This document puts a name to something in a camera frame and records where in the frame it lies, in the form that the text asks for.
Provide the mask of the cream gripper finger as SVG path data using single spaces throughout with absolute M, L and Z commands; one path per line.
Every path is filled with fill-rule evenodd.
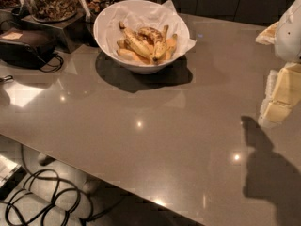
M 270 26 L 268 26 L 256 37 L 255 42 L 263 45 L 274 44 L 277 26 L 278 26 L 278 22 L 275 22 Z
M 281 125 L 301 101 L 301 65 L 286 63 L 280 71 L 271 70 L 266 82 L 258 124 L 273 128 Z

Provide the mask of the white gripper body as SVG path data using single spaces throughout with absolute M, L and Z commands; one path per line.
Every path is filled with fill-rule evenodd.
M 287 62 L 301 62 L 301 0 L 295 0 L 278 22 L 275 54 Z

